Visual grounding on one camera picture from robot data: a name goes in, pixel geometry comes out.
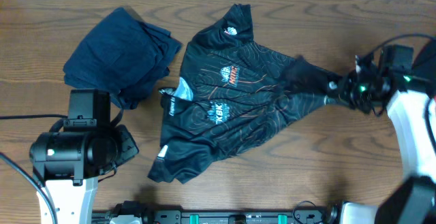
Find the table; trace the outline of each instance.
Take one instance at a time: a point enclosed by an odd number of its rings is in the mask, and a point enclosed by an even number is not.
[[[380,204],[402,180],[396,134],[375,118],[327,106],[239,157],[212,164],[185,185],[146,175],[159,152],[161,86],[177,86],[184,48],[233,3],[250,3],[255,41],[283,54],[346,74],[354,55],[401,33],[436,31],[436,0],[3,0],[0,6],[0,114],[67,114],[71,87],[63,64],[80,40],[113,9],[133,8],[184,44],[151,97],[126,111],[122,123],[140,154],[99,184],[94,209],[124,200],[186,210],[292,209],[346,199]],[[403,39],[416,53],[425,39]],[[112,107],[112,114],[117,109]],[[31,172],[29,147],[55,119],[0,121],[0,151]],[[35,191],[0,164],[2,223],[39,223]]]

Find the black jersey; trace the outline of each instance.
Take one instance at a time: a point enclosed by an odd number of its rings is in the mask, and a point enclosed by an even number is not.
[[[187,182],[214,161],[262,145],[336,103],[328,85],[341,78],[255,43],[250,5],[233,5],[189,42],[180,76],[182,95],[161,90],[161,152],[149,173],[157,182]]]

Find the logo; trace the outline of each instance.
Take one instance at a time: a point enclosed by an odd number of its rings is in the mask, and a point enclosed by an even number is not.
[[[174,116],[175,110],[176,110],[176,98],[171,97],[170,112],[168,114]]]
[[[224,123],[230,117],[230,107],[227,104],[211,101],[212,108],[207,112],[209,119],[215,124]]]
[[[223,67],[221,68],[221,75],[223,76],[223,82],[227,82],[234,87],[238,85],[239,67],[235,65]]]
[[[238,32],[234,27],[228,27],[227,29],[224,29],[224,33],[227,33],[228,35],[236,35]]]

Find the tabletop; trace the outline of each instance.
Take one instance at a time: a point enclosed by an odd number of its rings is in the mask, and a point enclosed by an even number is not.
[[[62,67],[80,40],[117,7],[172,32],[183,49],[153,94],[122,123],[140,154],[99,184],[94,209],[125,200],[186,210],[292,209],[348,200],[378,205],[402,181],[399,147],[386,115],[325,106],[264,145],[213,163],[182,185],[147,178],[159,152],[161,86],[177,86],[186,44],[234,3],[251,4],[255,41],[344,75],[354,56],[402,33],[436,32],[436,0],[0,0],[0,115],[67,114],[71,87]],[[399,41],[415,47],[425,39]],[[112,114],[117,108],[112,107]],[[30,145],[54,118],[0,121],[0,151],[31,172]],[[0,164],[3,223],[39,223],[31,185]]]

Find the wood grain surface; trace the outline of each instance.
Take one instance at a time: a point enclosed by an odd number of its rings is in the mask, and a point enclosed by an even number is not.
[[[346,74],[354,55],[401,33],[436,33],[436,0],[4,0],[0,9],[0,114],[67,114],[71,87],[62,67],[80,40],[113,9],[133,8],[184,45],[219,20],[233,3],[250,3],[255,41]],[[404,39],[416,47],[426,40]],[[177,86],[184,50],[158,86]],[[402,179],[392,123],[328,106],[294,123],[265,145],[212,164],[185,185],[146,175],[159,152],[162,109],[153,95],[122,123],[140,154],[99,184],[94,209],[124,200],[203,209],[290,209],[346,199],[380,204]],[[0,151],[31,172],[29,147],[54,119],[0,121]],[[2,223],[39,223],[29,183],[0,164]]]

